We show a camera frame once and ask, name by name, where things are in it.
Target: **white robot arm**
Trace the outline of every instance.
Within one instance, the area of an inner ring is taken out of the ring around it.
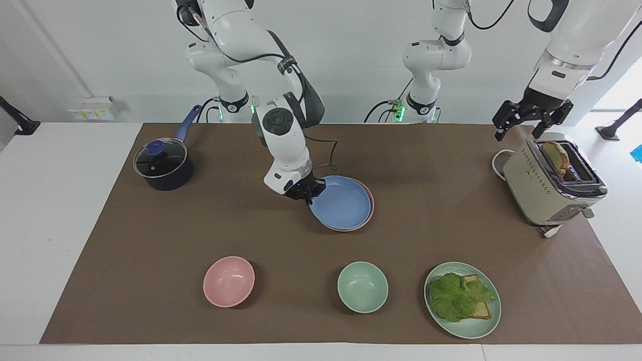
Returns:
[[[404,100],[405,119],[413,123],[429,121],[441,87],[441,81],[433,72],[460,69],[470,62],[472,49],[464,39],[465,22],[462,0],[436,0],[432,23],[439,39],[412,42],[406,46],[403,63],[412,73],[413,81]]]
[[[505,101],[493,117],[495,138],[527,120],[539,120],[533,136],[562,124],[573,104],[569,95],[584,83],[606,48],[617,39],[640,9],[640,0],[551,0],[547,19],[533,25],[551,32],[519,103]]]
[[[312,173],[302,129],[318,124],[325,108],[281,40],[252,18],[248,10],[253,4],[253,0],[175,0],[179,21],[199,37],[188,50],[193,67],[214,80],[226,116],[251,119],[262,144],[274,156],[265,184],[311,204],[325,182]],[[229,69],[253,60],[273,62],[293,89],[254,114],[240,75]]]

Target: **toaster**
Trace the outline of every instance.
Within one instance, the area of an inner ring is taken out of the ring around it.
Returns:
[[[503,168],[513,197],[537,225],[564,224],[579,214],[592,218],[591,206],[606,196],[606,185],[576,144],[562,134],[547,136],[568,153],[568,171],[559,175],[541,149],[543,140],[529,135]]]

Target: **blue pot handle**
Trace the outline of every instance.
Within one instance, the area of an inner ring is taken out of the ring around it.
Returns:
[[[192,110],[189,112],[183,123],[181,123],[180,127],[178,128],[178,132],[176,132],[176,135],[174,138],[178,139],[182,143],[185,143],[185,138],[187,137],[187,130],[189,129],[189,126],[194,122],[194,119],[200,114],[202,107],[200,105],[195,105]]]

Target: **blue plate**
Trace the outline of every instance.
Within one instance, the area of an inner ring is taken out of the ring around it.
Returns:
[[[312,200],[310,210],[323,224],[347,231],[370,216],[370,197],[361,185],[341,175],[324,177],[325,190]]]

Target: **black circular joint cap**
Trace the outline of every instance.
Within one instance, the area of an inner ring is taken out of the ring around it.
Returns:
[[[285,108],[272,109],[263,117],[263,128],[276,136],[287,134],[293,124],[294,116]]]

